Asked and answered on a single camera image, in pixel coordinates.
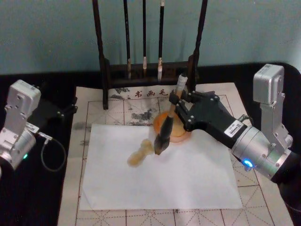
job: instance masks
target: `label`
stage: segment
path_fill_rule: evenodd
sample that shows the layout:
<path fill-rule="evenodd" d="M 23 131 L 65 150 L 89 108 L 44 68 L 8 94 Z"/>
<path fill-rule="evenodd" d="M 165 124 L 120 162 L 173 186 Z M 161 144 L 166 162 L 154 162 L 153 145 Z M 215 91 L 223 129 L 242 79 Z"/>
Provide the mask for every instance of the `label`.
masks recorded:
<path fill-rule="evenodd" d="M 182 74 L 180 74 L 180 76 L 178 78 L 176 90 L 183 90 L 185 88 L 187 79 L 188 79 L 188 77 L 184 77 L 184 76 L 182 76 Z"/>
<path fill-rule="evenodd" d="M 26 126 L 27 130 L 29 130 L 33 134 L 35 134 L 39 131 L 39 127 L 37 127 L 29 122 L 26 122 L 25 126 Z"/>
<path fill-rule="evenodd" d="M 258 71 L 258 74 L 265 74 L 273 65 L 265 65 L 263 68 Z"/>
<path fill-rule="evenodd" d="M 225 134 L 229 137 L 234 137 L 235 134 L 243 127 L 243 123 L 235 120 L 226 130 Z"/>

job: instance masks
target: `hanging brush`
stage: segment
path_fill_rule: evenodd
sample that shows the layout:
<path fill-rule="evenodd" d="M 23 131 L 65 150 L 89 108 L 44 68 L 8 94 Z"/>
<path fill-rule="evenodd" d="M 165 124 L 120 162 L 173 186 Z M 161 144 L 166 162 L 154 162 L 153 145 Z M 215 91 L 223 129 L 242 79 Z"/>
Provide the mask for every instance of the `hanging brush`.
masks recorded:
<path fill-rule="evenodd" d="M 143 0 L 143 74 L 146 76 L 146 0 Z"/>
<path fill-rule="evenodd" d="M 162 78 L 162 44 L 163 44 L 163 22 L 164 22 L 164 6 L 165 0 L 161 0 L 160 7 L 160 28 L 159 28 L 159 59 L 158 59 L 158 81 Z"/>
<path fill-rule="evenodd" d="M 131 79 L 131 52 L 130 52 L 130 32 L 128 28 L 128 12 L 127 12 L 127 0 L 123 0 L 124 8 L 124 21 L 126 24 L 126 40 L 127 40 L 127 72 L 128 78 Z"/>

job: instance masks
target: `white cable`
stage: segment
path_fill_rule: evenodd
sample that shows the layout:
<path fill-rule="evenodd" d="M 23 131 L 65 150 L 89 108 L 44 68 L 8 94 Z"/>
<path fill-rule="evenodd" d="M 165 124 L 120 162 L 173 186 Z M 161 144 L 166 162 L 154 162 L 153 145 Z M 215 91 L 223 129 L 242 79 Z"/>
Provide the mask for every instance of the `white cable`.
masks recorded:
<path fill-rule="evenodd" d="M 49 168 L 49 167 L 45 164 L 45 161 L 44 161 L 43 153 L 44 153 L 45 147 L 46 147 L 46 145 L 48 144 L 49 140 L 55 141 L 55 142 L 61 147 L 61 149 L 62 149 L 62 151 L 63 151 L 64 160 L 63 160 L 62 164 L 61 164 L 57 169 L 51 169 L 51 168 Z M 54 173 L 60 171 L 60 170 L 64 167 L 64 165 L 65 165 L 65 163 L 66 163 L 66 158 L 67 158 L 66 150 L 65 150 L 64 146 L 63 146 L 58 140 L 56 140 L 56 139 L 54 139 L 54 138 L 46 139 L 46 140 L 45 140 L 44 145 L 43 145 L 43 147 L 42 147 L 42 151 L 41 151 L 41 161 L 42 161 L 42 165 L 45 167 L 45 169 L 47 169 L 47 170 L 50 171 L 50 172 L 54 172 Z"/>

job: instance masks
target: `paper sheet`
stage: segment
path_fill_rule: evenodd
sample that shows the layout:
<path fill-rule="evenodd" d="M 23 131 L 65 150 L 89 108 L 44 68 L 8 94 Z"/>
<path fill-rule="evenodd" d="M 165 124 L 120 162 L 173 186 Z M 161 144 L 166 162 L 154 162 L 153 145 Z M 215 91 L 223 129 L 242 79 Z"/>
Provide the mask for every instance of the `paper sheet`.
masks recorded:
<path fill-rule="evenodd" d="M 147 156 L 127 159 L 152 127 L 92 126 L 81 210 L 242 208 L 228 148 L 203 131 Z"/>

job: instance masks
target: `brush handle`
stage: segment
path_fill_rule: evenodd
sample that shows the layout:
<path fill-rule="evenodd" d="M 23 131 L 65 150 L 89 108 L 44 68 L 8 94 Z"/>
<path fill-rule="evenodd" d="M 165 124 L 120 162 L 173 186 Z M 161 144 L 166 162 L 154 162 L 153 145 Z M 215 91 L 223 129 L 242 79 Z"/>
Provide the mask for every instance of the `brush handle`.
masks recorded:
<path fill-rule="evenodd" d="M 185 84 L 187 82 L 187 77 L 184 75 L 180 75 L 177 83 L 177 87 L 175 88 L 175 94 L 181 99 L 182 92 L 185 88 Z M 175 105 L 171 104 L 168 112 L 169 117 L 174 117 L 175 114 Z"/>
<path fill-rule="evenodd" d="M 129 28 L 128 28 L 127 0 L 123 0 L 123 7 L 124 7 L 124 20 L 125 20 L 125 25 L 126 25 L 127 59 L 130 59 L 131 53 L 130 53 L 130 34 L 129 34 Z"/>
<path fill-rule="evenodd" d="M 143 56 L 146 57 L 146 0 L 143 0 Z"/>
<path fill-rule="evenodd" d="M 164 6 L 165 6 L 165 1 L 162 0 L 160 6 L 159 58 L 162 58 Z"/>

